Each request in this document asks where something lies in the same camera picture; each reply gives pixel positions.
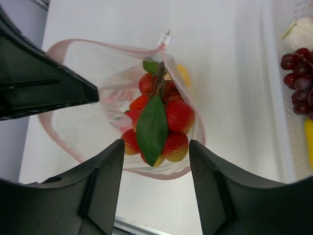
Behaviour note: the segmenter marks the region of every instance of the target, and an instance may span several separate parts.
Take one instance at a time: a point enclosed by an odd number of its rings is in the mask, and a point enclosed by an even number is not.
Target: green leaf
[[[168,127],[162,100],[158,95],[145,106],[137,123],[136,139],[147,163],[153,166],[167,138]]]
[[[155,61],[142,61],[143,69],[149,73],[157,73],[158,71],[158,62]]]

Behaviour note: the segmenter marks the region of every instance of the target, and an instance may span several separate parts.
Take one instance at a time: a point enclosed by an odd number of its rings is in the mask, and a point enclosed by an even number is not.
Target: metal edge
[[[145,225],[139,225],[122,217],[116,216],[114,221],[113,234],[134,234],[134,235],[171,235]]]

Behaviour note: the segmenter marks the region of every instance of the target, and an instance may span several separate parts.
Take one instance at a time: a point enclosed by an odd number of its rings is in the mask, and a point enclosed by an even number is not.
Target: yellow fruit
[[[142,153],[140,153],[141,159],[144,161],[144,163],[148,164],[145,157],[143,156]],[[158,159],[156,160],[155,164],[153,165],[153,167],[158,167],[160,166],[162,163],[164,162],[164,158],[162,158],[161,156],[158,157]]]
[[[313,170],[313,121],[307,119],[304,121],[304,129],[308,142],[309,162]]]
[[[160,166],[163,162],[164,162],[164,158],[159,157],[159,158],[156,160],[156,163],[153,165],[153,167],[158,167],[158,166]]]
[[[183,81],[184,81],[186,87],[190,87],[190,83],[191,83],[191,81],[190,81],[190,75],[189,75],[189,72],[188,72],[188,70],[186,69],[186,67],[183,66],[183,65],[181,65],[181,64],[178,64],[178,65],[177,65],[177,68],[178,68],[178,70],[179,70],[179,73],[180,73],[180,75],[181,75],[181,78],[183,79]]]

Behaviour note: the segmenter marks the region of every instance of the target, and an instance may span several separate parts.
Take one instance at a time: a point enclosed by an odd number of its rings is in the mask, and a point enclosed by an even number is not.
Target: clear plastic bag
[[[190,98],[190,90],[173,57],[164,52],[168,40],[168,34],[165,34],[160,46],[152,50],[82,39],[54,44],[47,56],[96,85],[100,102],[40,114],[42,127],[75,160],[80,163],[88,160],[132,128],[132,120],[124,111],[140,95],[138,82],[146,73],[142,61],[164,61],[183,100],[195,112],[195,125],[188,139],[205,144],[203,122]],[[165,160],[159,167],[147,165],[139,154],[125,155],[123,168],[150,178],[170,180],[190,171],[189,155],[178,163]]]

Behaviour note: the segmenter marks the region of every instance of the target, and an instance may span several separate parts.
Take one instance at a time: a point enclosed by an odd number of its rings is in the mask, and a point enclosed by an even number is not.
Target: grape
[[[288,86],[288,88],[289,88],[290,90],[296,90],[296,88],[294,87],[294,85],[293,85],[293,86]]]
[[[312,72],[312,68],[305,63],[299,63],[293,70],[293,73],[297,76],[305,76]]]
[[[308,100],[309,98],[309,93],[310,93],[310,90],[305,90],[305,91],[296,91],[295,93],[295,97],[298,99],[298,100]]]
[[[311,79],[308,77],[300,77],[294,83],[294,87],[298,91],[304,91],[304,90],[310,88],[310,85],[311,85]]]
[[[293,107],[293,111],[298,115],[307,115],[311,111],[311,107],[308,102],[300,101]]]
[[[294,73],[289,73],[284,77],[284,83],[289,87],[294,86],[294,82],[297,80],[297,76]]]
[[[302,55],[306,59],[310,59],[310,51],[307,48],[303,47],[303,48],[296,50],[295,52]]]
[[[291,100],[293,105],[296,105],[297,103],[300,102],[300,100],[298,100],[297,97],[295,97],[295,93],[293,93]]]
[[[310,52],[310,58],[308,60],[313,63],[313,51]]]
[[[310,120],[313,121],[313,110],[309,112],[308,117]]]
[[[281,58],[281,60],[283,60],[284,58],[286,58],[286,57],[293,57],[293,58],[295,58],[296,60],[298,60],[298,56],[297,55],[295,55],[295,54],[293,54],[293,53],[288,53],[288,54],[285,54],[282,58]]]
[[[280,62],[280,67],[283,70],[292,70],[292,69],[296,68],[296,65],[297,65],[297,60],[291,56],[285,57]]]
[[[308,100],[309,100],[309,104],[313,104],[313,96],[312,95],[308,98]]]

